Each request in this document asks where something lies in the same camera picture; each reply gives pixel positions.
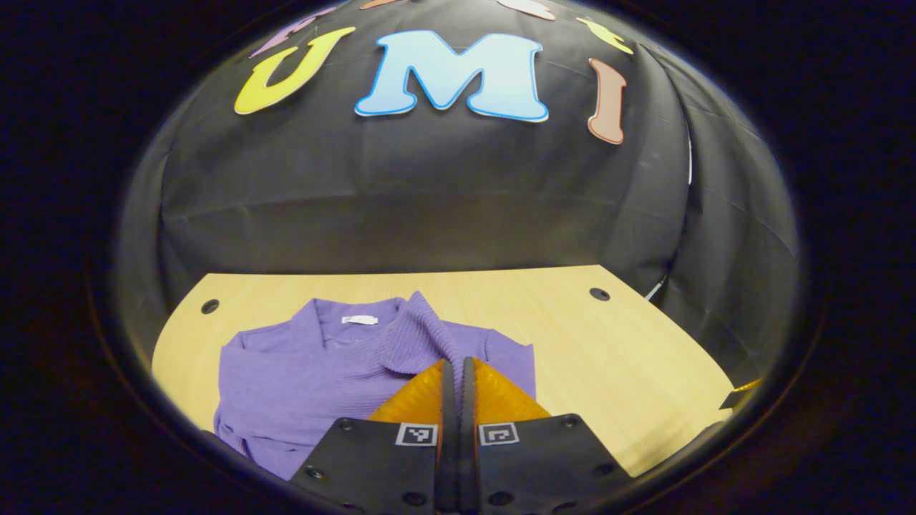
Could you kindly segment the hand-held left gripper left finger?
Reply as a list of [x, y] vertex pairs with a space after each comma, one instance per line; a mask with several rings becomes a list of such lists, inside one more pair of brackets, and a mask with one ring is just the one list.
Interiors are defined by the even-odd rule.
[[291, 479], [348, 514], [452, 511], [454, 369], [439, 360], [369, 418], [337, 418]]

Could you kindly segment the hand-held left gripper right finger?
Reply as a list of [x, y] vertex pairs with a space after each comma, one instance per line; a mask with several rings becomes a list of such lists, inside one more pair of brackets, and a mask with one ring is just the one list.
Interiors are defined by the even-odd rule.
[[578, 414], [553, 416], [493, 366], [465, 360], [462, 513], [602, 513], [632, 482]]

